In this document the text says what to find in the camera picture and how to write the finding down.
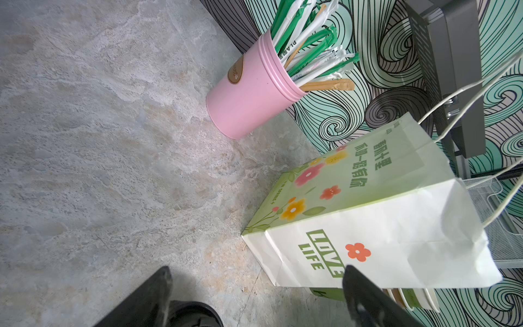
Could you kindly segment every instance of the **pink flower print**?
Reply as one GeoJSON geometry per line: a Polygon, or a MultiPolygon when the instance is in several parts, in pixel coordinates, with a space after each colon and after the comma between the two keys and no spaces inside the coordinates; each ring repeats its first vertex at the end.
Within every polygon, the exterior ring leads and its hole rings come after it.
{"type": "Polygon", "coordinates": [[[338,185],[334,185],[331,188],[326,188],[323,190],[323,193],[320,195],[320,200],[330,200],[336,194],[341,193],[342,190],[339,189],[338,185]]]}
{"type": "Polygon", "coordinates": [[[307,183],[308,181],[310,181],[313,178],[315,178],[316,176],[318,176],[318,174],[320,173],[320,170],[321,170],[321,168],[323,166],[325,166],[324,163],[321,163],[321,164],[316,165],[316,166],[309,167],[298,178],[296,178],[294,183],[298,187],[305,185],[305,183],[307,183]]]}
{"type": "Polygon", "coordinates": [[[370,250],[366,249],[361,243],[356,243],[354,245],[347,244],[345,248],[349,251],[349,258],[358,259],[359,262],[367,261],[367,257],[371,255],[370,250]]]}

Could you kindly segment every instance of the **marble floor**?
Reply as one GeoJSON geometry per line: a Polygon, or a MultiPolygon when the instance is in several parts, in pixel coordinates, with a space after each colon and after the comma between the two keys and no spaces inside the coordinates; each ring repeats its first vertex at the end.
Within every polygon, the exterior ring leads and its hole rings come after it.
{"type": "Polygon", "coordinates": [[[241,141],[205,96],[239,52],[197,0],[0,2],[0,325],[90,327],[163,265],[226,326],[348,325],[240,238],[317,155],[285,113],[241,141]]]}

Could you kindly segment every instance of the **straw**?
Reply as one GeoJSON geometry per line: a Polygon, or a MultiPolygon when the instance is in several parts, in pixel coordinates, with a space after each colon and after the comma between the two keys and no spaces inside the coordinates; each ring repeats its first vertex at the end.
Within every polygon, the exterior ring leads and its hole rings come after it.
{"type": "MultiPolygon", "coordinates": [[[[342,47],[341,46],[337,46],[335,48],[332,48],[331,47],[328,47],[327,49],[325,49],[325,51],[323,51],[322,53],[320,53],[316,58],[320,58],[320,57],[324,57],[328,54],[330,54],[332,51],[336,52],[336,51],[339,51],[341,50],[342,47]]],[[[292,60],[291,60],[291,63],[290,63],[290,68],[288,70],[290,70],[291,68],[293,68],[294,66],[296,66],[296,64],[298,62],[300,62],[300,60],[303,59],[303,56],[309,54],[312,50],[314,50],[314,47],[310,47],[310,48],[306,48],[305,50],[303,50],[302,52],[298,52],[298,54],[296,55],[296,57],[294,57],[292,60]]]]}
{"type": "Polygon", "coordinates": [[[302,2],[302,0],[294,0],[289,11],[287,12],[285,18],[283,19],[280,27],[278,28],[276,35],[272,39],[273,44],[277,44],[281,39],[283,39],[285,41],[289,37],[289,36],[287,36],[287,38],[284,38],[283,34],[287,31],[287,28],[290,26],[291,22],[294,19],[294,15],[300,9],[301,2],[302,2]]]}
{"type": "Polygon", "coordinates": [[[270,37],[273,40],[293,2],[292,0],[281,0],[278,10],[276,11],[276,16],[274,17],[274,22],[270,27],[270,37]]]}
{"type": "Polygon", "coordinates": [[[316,77],[311,82],[324,82],[324,81],[339,80],[339,79],[343,78],[343,74],[348,75],[354,69],[354,67],[356,67],[354,65],[354,63],[350,63],[350,64],[346,65],[345,67],[343,67],[342,70],[339,70],[339,71],[334,72],[329,75],[316,77]]]}
{"type": "Polygon", "coordinates": [[[308,37],[308,35],[310,35],[316,28],[323,25],[327,18],[333,12],[335,12],[337,8],[338,0],[332,0],[327,6],[327,9],[324,10],[321,14],[317,15],[314,21],[309,26],[307,26],[307,28],[305,28],[303,32],[300,33],[300,35],[295,39],[295,41],[290,46],[285,48],[284,52],[280,55],[280,59],[282,61],[286,60],[291,55],[291,53],[294,52],[294,49],[297,47],[297,45],[301,44],[303,40],[305,40],[308,37]]]}
{"type": "Polygon", "coordinates": [[[321,40],[322,38],[326,37],[328,34],[329,34],[329,27],[325,27],[321,31],[314,33],[313,35],[309,36],[305,40],[301,49],[306,48],[306,47],[310,46],[311,44],[313,44],[314,42],[321,40]]]}
{"type": "Polygon", "coordinates": [[[314,18],[316,17],[317,14],[319,14],[321,12],[321,6],[320,4],[316,4],[315,8],[314,9],[318,9],[318,13],[316,13],[314,10],[312,10],[311,14],[309,15],[309,17],[307,18],[307,21],[305,22],[305,25],[303,26],[303,29],[302,31],[307,28],[307,26],[309,26],[311,24],[311,22],[314,20],[314,18]]]}
{"type": "Polygon", "coordinates": [[[327,61],[334,59],[334,57],[336,57],[336,51],[334,51],[334,50],[330,50],[327,53],[328,53],[328,55],[324,55],[322,57],[317,56],[316,58],[314,58],[313,61],[311,61],[307,66],[305,66],[298,73],[293,74],[293,75],[289,74],[289,76],[291,76],[291,79],[293,81],[295,81],[295,80],[302,78],[305,75],[309,74],[310,72],[312,72],[314,69],[316,69],[320,65],[323,65],[327,61]]]}
{"type": "MultiPolygon", "coordinates": [[[[336,54],[338,51],[340,51],[341,49],[342,49],[341,46],[337,46],[337,47],[335,47],[335,48],[331,48],[331,47],[329,47],[329,48],[327,48],[325,51],[323,51],[322,53],[320,53],[320,54],[319,54],[319,55],[318,55],[318,56],[317,56],[313,61],[311,61],[311,62],[309,63],[309,65],[312,64],[313,62],[316,62],[316,60],[318,60],[318,59],[325,58],[325,57],[330,57],[331,55],[335,55],[335,54],[336,54]]],[[[297,64],[298,62],[300,62],[300,60],[301,60],[302,58],[303,58],[303,56],[301,56],[301,57],[299,57],[299,58],[295,58],[296,60],[292,60],[291,65],[290,65],[289,69],[287,69],[287,71],[291,70],[294,66],[296,66],[296,64],[297,64]]]]}
{"type": "Polygon", "coordinates": [[[323,74],[321,74],[319,77],[326,76],[326,75],[332,74],[334,72],[337,72],[343,66],[345,66],[345,65],[347,65],[347,64],[349,64],[351,62],[357,62],[358,60],[359,60],[359,53],[356,52],[354,57],[349,58],[347,61],[344,61],[344,62],[341,62],[341,63],[337,64],[336,66],[332,67],[328,71],[326,71],[323,74]]]}
{"type": "Polygon", "coordinates": [[[321,65],[320,67],[318,67],[315,70],[313,70],[312,72],[310,72],[307,76],[304,76],[304,77],[300,78],[299,80],[295,81],[296,86],[300,87],[300,86],[310,82],[312,79],[323,74],[323,72],[336,66],[342,59],[343,59],[343,57],[339,57],[339,58],[334,59],[332,62],[327,62],[327,63],[321,65]]]}
{"type": "Polygon", "coordinates": [[[316,6],[316,0],[305,0],[305,2],[308,2],[304,5],[303,14],[296,23],[296,26],[294,27],[294,30],[291,34],[291,37],[289,39],[289,43],[293,43],[294,40],[298,37],[298,35],[302,32],[303,26],[305,26],[305,23],[307,22],[307,19],[309,18],[310,13],[316,6]]]}
{"type": "Polygon", "coordinates": [[[305,5],[302,5],[298,11],[296,12],[296,15],[290,22],[289,26],[281,36],[281,39],[278,41],[278,44],[275,46],[276,52],[280,52],[280,49],[285,48],[288,41],[291,41],[290,36],[292,34],[292,31],[294,31],[294,28],[296,27],[296,24],[301,19],[301,16],[303,15],[303,11],[305,10],[305,5]]]}
{"type": "MultiPolygon", "coordinates": [[[[321,14],[326,8],[327,8],[327,5],[325,5],[325,4],[321,5],[320,11],[318,11],[318,14],[321,14]]],[[[296,47],[296,50],[294,50],[294,52],[290,55],[290,57],[285,62],[285,66],[283,66],[284,68],[287,68],[287,66],[289,66],[289,64],[291,64],[292,59],[294,59],[294,57],[296,57],[296,55],[298,54],[298,51],[303,49],[304,44],[305,44],[305,41],[303,43],[301,43],[298,47],[296,47]]]]}
{"type": "Polygon", "coordinates": [[[325,49],[327,49],[328,47],[330,47],[334,43],[336,43],[336,41],[338,40],[337,33],[336,33],[336,27],[335,26],[331,26],[331,27],[332,27],[332,29],[328,28],[329,35],[320,44],[318,44],[316,47],[314,47],[314,49],[310,53],[308,53],[306,56],[304,56],[303,59],[301,59],[298,62],[298,64],[296,64],[296,66],[294,66],[289,71],[289,76],[293,76],[296,73],[298,73],[305,66],[307,66],[311,61],[313,61],[314,58],[316,58],[325,49]]]}

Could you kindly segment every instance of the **yellow flower print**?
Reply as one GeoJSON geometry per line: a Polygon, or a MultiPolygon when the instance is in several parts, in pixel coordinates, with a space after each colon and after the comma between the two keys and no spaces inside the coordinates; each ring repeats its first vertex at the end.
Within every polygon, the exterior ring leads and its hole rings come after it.
{"type": "Polygon", "coordinates": [[[334,164],[338,163],[338,161],[340,161],[341,159],[346,158],[347,156],[348,156],[347,151],[336,152],[335,154],[333,154],[330,157],[328,157],[327,159],[325,159],[325,163],[327,165],[334,165],[334,164]]]}
{"type": "Polygon", "coordinates": [[[305,211],[307,206],[305,205],[305,199],[291,203],[284,213],[281,214],[282,219],[294,220],[297,215],[305,211]]]}
{"type": "Polygon", "coordinates": [[[321,158],[314,159],[314,160],[311,162],[311,166],[314,166],[315,164],[317,164],[317,163],[320,162],[321,160],[322,160],[321,158]]]}

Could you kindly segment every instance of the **orange flower print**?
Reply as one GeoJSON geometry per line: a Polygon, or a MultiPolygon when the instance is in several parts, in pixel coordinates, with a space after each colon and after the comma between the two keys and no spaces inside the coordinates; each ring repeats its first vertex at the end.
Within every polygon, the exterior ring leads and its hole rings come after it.
{"type": "Polygon", "coordinates": [[[338,148],[336,149],[336,152],[343,151],[343,150],[345,150],[346,147],[347,147],[347,145],[346,145],[346,144],[343,144],[342,146],[340,146],[340,147],[338,147],[338,148]]]}
{"type": "Polygon", "coordinates": [[[296,178],[294,183],[298,187],[305,185],[305,183],[307,183],[308,181],[320,174],[320,169],[323,166],[325,166],[325,164],[321,163],[317,166],[309,167],[309,169],[305,170],[300,176],[298,176],[298,178],[296,178]]]}
{"type": "Polygon", "coordinates": [[[311,166],[314,166],[315,164],[317,164],[317,163],[320,162],[321,160],[322,160],[321,158],[314,159],[314,160],[311,162],[311,166]]]}
{"type": "Polygon", "coordinates": [[[345,248],[349,251],[349,258],[358,259],[359,262],[365,262],[367,257],[370,256],[369,249],[366,249],[361,243],[347,244],[345,248]]]}
{"type": "Polygon", "coordinates": [[[323,193],[320,195],[320,200],[330,200],[336,194],[339,194],[342,190],[339,189],[338,185],[334,185],[331,188],[326,188],[323,190],[323,193]]]}
{"type": "Polygon", "coordinates": [[[330,157],[327,157],[325,159],[325,163],[327,165],[334,165],[338,163],[341,159],[346,158],[348,156],[347,151],[340,151],[336,152],[335,154],[331,155],[330,157]]]}
{"type": "Polygon", "coordinates": [[[305,199],[293,202],[281,214],[281,218],[287,220],[294,220],[296,216],[304,212],[306,208],[307,206],[305,205],[305,199]]]}

